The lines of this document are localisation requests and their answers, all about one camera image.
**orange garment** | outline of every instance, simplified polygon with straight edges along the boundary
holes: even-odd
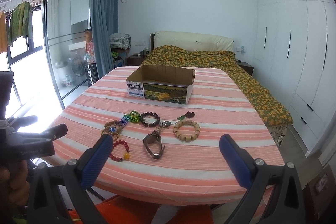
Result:
[[[114,196],[96,205],[108,224],[150,224],[161,205],[122,196]],[[76,211],[69,212],[71,219],[78,219]],[[185,206],[167,224],[213,224],[207,205]]]
[[[6,15],[0,12],[0,53],[7,52]]]

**floral bedspread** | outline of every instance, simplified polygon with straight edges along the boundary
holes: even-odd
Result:
[[[238,66],[233,52],[191,52],[176,46],[162,46],[151,51],[142,65],[221,69],[245,94],[267,127],[292,123],[292,116],[288,110],[270,94],[268,89]]]

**brown box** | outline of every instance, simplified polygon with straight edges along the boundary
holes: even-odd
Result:
[[[330,165],[327,165],[303,189],[307,223],[314,223],[321,217],[335,193],[335,178]]]
[[[126,81],[129,96],[186,105],[194,79],[193,69],[142,65]]]

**blue curtain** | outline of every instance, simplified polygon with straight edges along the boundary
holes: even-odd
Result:
[[[118,0],[89,0],[92,39],[99,78],[114,69],[109,36],[118,32]]]

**blue gripper pad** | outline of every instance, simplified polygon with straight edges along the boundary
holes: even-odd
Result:
[[[240,148],[229,134],[221,136],[219,149],[239,185],[250,189],[256,172],[251,155]]]
[[[79,158],[77,170],[83,189],[92,187],[112,151],[111,135],[103,134],[96,144]]]

